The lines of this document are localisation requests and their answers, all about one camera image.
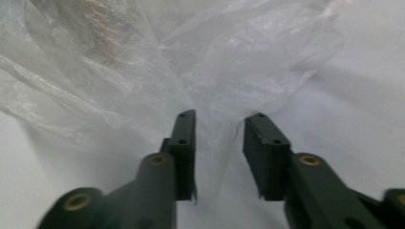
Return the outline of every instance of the white surface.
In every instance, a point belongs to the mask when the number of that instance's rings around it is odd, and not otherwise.
[[[130,157],[157,151],[173,117],[196,109],[196,180],[214,196],[237,123],[277,111],[342,47],[330,29],[341,1],[2,0],[0,108]]]
[[[271,116],[296,152],[322,156],[349,186],[374,198],[405,187],[404,12],[402,0],[354,1],[338,19],[345,49]],[[2,229],[34,228],[65,192],[109,192],[136,172],[130,158],[81,154],[3,114],[0,125]],[[234,150],[220,195],[180,203],[179,228],[288,228],[283,203],[259,200],[256,192]]]

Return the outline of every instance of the plastic bag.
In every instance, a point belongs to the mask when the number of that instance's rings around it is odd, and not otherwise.
[[[156,152],[196,109],[200,194],[244,117],[271,113],[341,47],[324,0],[0,0],[0,109],[117,156]]]

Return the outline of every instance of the brass insert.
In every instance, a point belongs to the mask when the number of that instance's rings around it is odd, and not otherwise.
[[[151,164],[153,165],[163,165],[167,161],[165,156],[154,156],[150,159]]]
[[[405,206],[405,194],[399,195],[398,200]]]
[[[301,156],[300,157],[301,162],[303,162],[306,165],[320,165],[321,161],[316,158],[315,156]]]
[[[77,211],[89,205],[90,202],[92,202],[92,197],[86,193],[80,193],[68,198],[63,207],[66,211]]]

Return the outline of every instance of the crumpled plastic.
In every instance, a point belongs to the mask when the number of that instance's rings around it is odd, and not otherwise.
[[[241,121],[333,57],[340,1],[0,0],[0,110],[68,142],[145,156],[196,109],[199,193]]]

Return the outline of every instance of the black plastic bracket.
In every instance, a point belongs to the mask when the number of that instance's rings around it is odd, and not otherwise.
[[[321,157],[294,154],[264,114],[245,120],[244,153],[265,200],[286,199],[292,229],[405,228],[405,189],[382,202],[349,189]]]
[[[39,229],[175,229],[176,200],[191,199],[194,179],[196,112],[179,114],[173,134],[159,153],[146,156],[135,180],[103,196],[95,188],[61,197]]]

